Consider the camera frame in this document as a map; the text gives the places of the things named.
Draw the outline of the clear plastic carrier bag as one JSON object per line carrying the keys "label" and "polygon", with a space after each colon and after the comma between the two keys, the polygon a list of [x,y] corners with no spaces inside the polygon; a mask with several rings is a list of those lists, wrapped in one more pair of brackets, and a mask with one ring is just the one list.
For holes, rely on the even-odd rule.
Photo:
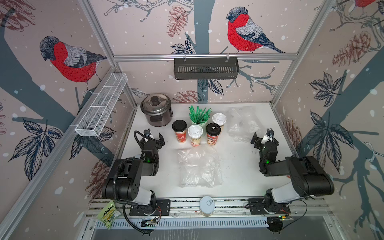
{"label": "clear plastic carrier bag", "polygon": [[209,145],[182,149],[177,152],[182,187],[213,188],[223,183],[221,159]]}

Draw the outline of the red cup black lid front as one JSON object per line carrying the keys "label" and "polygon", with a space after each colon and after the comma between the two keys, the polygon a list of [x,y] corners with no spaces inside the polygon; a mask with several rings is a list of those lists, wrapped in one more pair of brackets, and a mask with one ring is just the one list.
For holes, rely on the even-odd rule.
{"label": "red cup black lid front", "polygon": [[207,143],[209,145],[215,145],[221,134],[221,127],[216,123],[210,123],[206,126]]}

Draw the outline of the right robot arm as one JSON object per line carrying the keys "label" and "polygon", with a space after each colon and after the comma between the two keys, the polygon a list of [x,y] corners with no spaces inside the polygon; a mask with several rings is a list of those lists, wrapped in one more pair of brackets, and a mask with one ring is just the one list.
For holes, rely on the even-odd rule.
{"label": "right robot arm", "polygon": [[273,129],[267,129],[262,138],[254,133],[251,144],[259,150],[259,168],[265,177],[288,176],[291,179],[290,183],[266,191],[263,209],[267,213],[275,214],[296,200],[334,193],[333,181],[314,157],[291,156],[277,160],[279,141],[275,139]]}

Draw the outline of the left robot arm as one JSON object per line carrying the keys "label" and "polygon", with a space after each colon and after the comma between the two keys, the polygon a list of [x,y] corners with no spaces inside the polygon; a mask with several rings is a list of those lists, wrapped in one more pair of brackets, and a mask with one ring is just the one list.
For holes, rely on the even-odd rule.
{"label": "left robot arm", "polygon": [[131,216],[159,216],[162,204],[154,191],[140,186],[142,177],[157,175],[160,159],[159,150],[166,145],[163,135],[152,138],[150,130],[134,131],[134,138],[141,153],[138,157],[117,159],[102,187],[103,199],[131,206]]}

